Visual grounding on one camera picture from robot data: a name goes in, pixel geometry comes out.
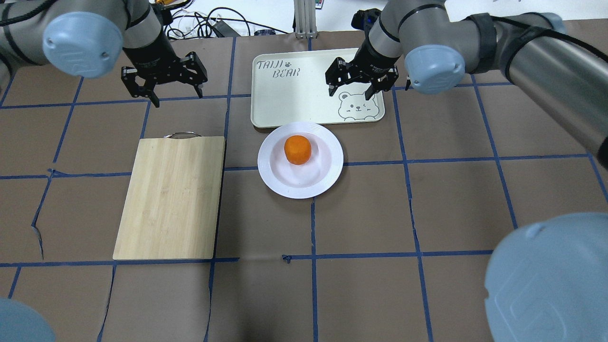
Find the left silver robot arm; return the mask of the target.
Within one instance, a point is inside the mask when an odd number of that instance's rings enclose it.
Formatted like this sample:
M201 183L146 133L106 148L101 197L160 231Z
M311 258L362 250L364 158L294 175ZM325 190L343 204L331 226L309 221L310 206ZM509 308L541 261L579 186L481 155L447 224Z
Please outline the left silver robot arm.
M23 67L52 64L71 76L100 78L113 70L121 53L130 66L120 79L131 97L159 107L154 89L180 82L198 97L207 82L199 56L179 57L165 27L171 11L186 1L162 0L3 0L1 12L1 88Z

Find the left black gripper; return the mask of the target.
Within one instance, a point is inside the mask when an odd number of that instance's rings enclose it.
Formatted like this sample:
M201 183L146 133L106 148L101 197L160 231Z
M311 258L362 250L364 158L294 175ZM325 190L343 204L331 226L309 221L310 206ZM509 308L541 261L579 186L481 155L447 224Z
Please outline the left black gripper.
M209 80L206 68L194 51L183 58L171 57L167 63L158 62L150 68L122 67L120 78L130 95L145 95L155 108L160 107L160 100L154 92L157 85L172 82L188 84L202 99L204 84Z

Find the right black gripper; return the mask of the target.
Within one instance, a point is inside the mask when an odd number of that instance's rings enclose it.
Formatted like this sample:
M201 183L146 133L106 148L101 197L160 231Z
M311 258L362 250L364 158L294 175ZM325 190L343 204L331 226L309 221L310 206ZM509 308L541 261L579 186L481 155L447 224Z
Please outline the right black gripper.
M354 63L345 61L342 57L334 59L325 71L325 82L328 85L328 95L333 96L340 86L352 83L370 84L365 91L365 100L371 100L380 91L389 91L399 77L397 67L393 66L382 72L380 76L372 76L361 71Z

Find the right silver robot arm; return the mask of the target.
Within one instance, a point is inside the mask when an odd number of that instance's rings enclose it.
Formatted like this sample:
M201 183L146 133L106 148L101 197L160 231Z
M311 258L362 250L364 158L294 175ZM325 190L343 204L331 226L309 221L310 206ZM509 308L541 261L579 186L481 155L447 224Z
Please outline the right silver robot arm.
M496 71L393 90L378 123L333 125L343 176L311 203L318 342L491 342L484 276L502 238L607 211L607 173Z

